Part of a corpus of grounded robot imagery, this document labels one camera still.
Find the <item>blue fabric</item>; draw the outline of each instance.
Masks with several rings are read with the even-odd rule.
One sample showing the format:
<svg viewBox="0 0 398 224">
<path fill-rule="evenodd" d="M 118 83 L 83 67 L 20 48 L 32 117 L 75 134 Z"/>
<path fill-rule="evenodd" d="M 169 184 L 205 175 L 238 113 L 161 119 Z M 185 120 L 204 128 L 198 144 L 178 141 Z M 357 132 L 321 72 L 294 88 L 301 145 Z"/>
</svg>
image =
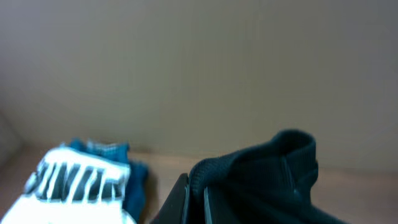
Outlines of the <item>blue fabric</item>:
<svg viewBox="0 0 398 224">
<path fill-rule="evenodd" d="M 141 162 L 129 161 L 127 157 L 127 152 L 129 150 L 128 143 L 112 144 L 112 146 L 108 146 L 102 145 L 98 147 L 97 144 L 91 144 L 90 147 L 88 147 L 82 140 L 77 138 L 73 139 L 69 144 L 69 147 L 77 151 L 130 165 L 130 177 L 126 186 L 123 209 L 138 222 L 139 215 L 144 209 L 146 201 L 144 184 L 148 176 L 148 167 Z"/>
</svg>

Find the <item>wooden floor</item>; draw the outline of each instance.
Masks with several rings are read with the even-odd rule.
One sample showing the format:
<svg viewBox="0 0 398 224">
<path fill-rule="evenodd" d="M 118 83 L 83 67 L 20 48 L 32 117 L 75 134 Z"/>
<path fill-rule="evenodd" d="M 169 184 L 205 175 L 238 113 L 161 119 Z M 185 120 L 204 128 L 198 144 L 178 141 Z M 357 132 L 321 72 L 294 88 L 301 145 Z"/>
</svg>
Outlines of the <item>wooden floor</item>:
<svg viewBox="0 0 398 224">
<path fill-rule="evenodd" d="M 22 191 L 45 152 L 24 149 L 0 169 L 0 217 Z M 140 220 L 147 223 L 165 202 L 175 181 L 200 159 L 131 153 L 131 159 L 150 167 L 146 183 L 147 205 Z M 398 223 L 398 175 L 364 174 L 320 169 L 312 189 L 313 203 L 348 223 Z"/>
</svg>

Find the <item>clothing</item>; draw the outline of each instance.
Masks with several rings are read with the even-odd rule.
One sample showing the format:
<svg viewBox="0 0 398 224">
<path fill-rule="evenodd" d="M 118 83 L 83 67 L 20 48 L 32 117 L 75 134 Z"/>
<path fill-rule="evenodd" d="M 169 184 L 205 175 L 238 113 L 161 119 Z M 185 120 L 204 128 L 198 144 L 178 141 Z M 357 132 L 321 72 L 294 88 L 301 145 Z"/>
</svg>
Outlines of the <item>clothing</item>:
<svg viewBox="0 0 398 224">
<path fill-rule="evenodd" d="M 282 131 L 267 143 L 200 161 L 190 172 L 185 197 L 167 198 L 154 223 L 343 223 L 311 204 L 317 178 L 314 138 Z M 168 202 L 177 205 L 168 212 L 178 220 L 161 215 Z"/>
<path fill-rule="evenodd" d="M 127 211 L 133 219 L 138 221 L 146 201 L 144 184 L 148 176 L 148 167 L 141 162 L 129 161 L 127 157 L 129 144 L 102 144 L 94 140 L 88 140 L 87 144 L 85 144 L 80 139 L 74 139 L 69 146 L 77 151 L 86 152 L 129 165 L 131 175 L 127 181 L 123 209 Z"/>
<path fill-rule="evenodd" d="M 51 149 L 1 223 L 136 223 L 122 209 L 129 175 L 126 164 Z"/>
</svg>

